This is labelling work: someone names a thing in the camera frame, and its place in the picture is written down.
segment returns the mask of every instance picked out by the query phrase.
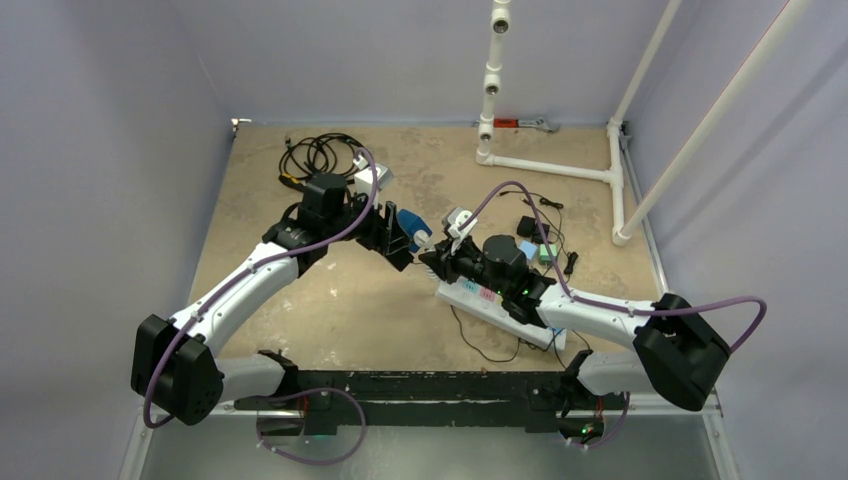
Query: white metal frame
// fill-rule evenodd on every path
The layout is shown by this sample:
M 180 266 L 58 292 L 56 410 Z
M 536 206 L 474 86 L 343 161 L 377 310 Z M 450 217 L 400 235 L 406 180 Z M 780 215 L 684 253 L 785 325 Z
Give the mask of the white metal frame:
M 633 236 L 633 232 L 641 225 L 651 208 L 657 203 L 660 196 L 668 189 L 683 168 L 689 163 L 695 152 L 701 147 L 718 122 L 724 117 L 736 98 L 750 83 L 751 78 L 760 70 L 765 61 L 774 52 L 777 45 L 783 40 L 792 26 L 800 18 L 804 10 L 812 0 L 788 0 L 780 13 L 774 19 L 762 38 L 748 54 L 742 65 L 731 77 L 730 82 L 719 94 L 718 98 L 707 110 L 706 115 L 695 127 L 695 130 L 684 142 L 683 146 L 666 167 L 665 172 L 657 180 L 656 184 L 648 191 L 645 198 L 639 203 L 636 211 L 625 223 L 624 221 L 624 175 L 621 162 L 621 124 L 624 115 L 633 101 L 633 97 L 642 83 L 657 50 L 665 37 L 678 7 L 682 0 L 670 0 L 665 11 L 660 17 L 654 34 L 642 54 L 639 65 L 633 73 L 633 78 L 624 92 L 618 108 L 607 122 L 606 130 L 610 146 L 610 167 L 608 170 L 592 170 L 588 168 L 569 167 L 551 163 L 535 162 L 520 158 L 510 158 L 495 155 L 491 152 L 491 142 L 495 135 L 495 97 L 501 91 L 501 50 L 504 35 L 511 27 L 509 4 L 511 0 L 494 0 L 492 6 L 492 18 L 490 27 L 492 29 L 491 42 L 489 44 L 489 60 L 486 62 L 486 75 L 483 85 L 483 112 L 480 114 L 480 124 L 477 127 L 477 163 L 489 166 L 502 166 L 518 168 L 522 170 L 533 170 L 537 172 L 565 175 L 569 177 L 584 178 L 588 180 L 602 181 L 610 186 L 612 192 L 613 227 L 612 241 L 615 245 L 624 246 Z

